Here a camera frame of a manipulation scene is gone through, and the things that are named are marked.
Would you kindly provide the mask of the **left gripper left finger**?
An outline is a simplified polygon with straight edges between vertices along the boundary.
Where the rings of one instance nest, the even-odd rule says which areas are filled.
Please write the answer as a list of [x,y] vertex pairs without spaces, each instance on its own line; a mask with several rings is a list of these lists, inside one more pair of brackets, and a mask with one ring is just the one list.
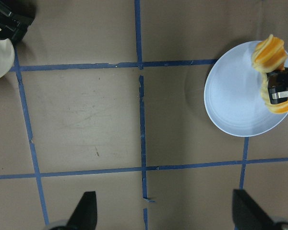
[[74,212],[69,218],[68,230],[95,230],[97,225],[96,192],[84,192]]

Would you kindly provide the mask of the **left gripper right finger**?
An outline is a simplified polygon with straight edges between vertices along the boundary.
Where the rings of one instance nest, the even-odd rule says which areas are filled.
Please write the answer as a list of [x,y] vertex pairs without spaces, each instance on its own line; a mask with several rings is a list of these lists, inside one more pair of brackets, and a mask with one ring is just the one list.
[[233,190],[232,219],[238,230],[281,229],[245,190]]

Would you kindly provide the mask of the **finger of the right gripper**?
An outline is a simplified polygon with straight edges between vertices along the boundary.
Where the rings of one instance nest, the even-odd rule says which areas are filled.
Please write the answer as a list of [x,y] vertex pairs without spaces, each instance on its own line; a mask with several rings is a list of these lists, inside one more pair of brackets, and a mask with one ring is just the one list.
[[288,67],[267,73],[268,90],[288,90]]
[[268,89],[271,104],[280,104],[288,101],[288,89],[284,87],[272,87]]

